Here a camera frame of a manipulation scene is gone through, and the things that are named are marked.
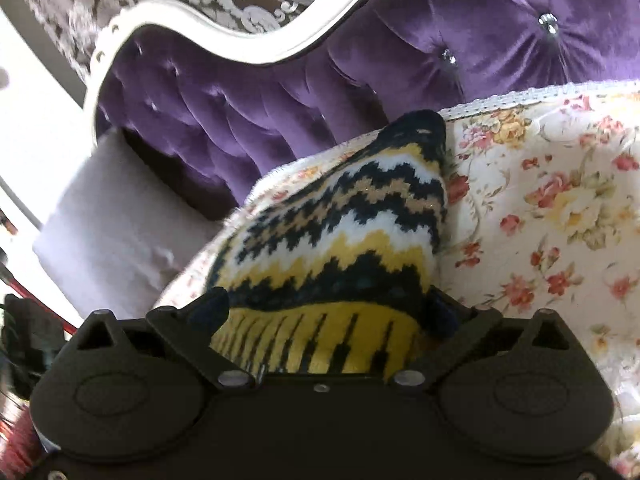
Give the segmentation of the left hand in red glove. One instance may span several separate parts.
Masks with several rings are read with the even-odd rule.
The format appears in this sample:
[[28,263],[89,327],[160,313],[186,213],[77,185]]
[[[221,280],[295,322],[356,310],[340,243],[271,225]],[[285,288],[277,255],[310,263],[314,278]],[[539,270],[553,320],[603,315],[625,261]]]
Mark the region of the left hand in red glove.
[[1,478],[23,479],[43,454],[29,405],[1,393]]

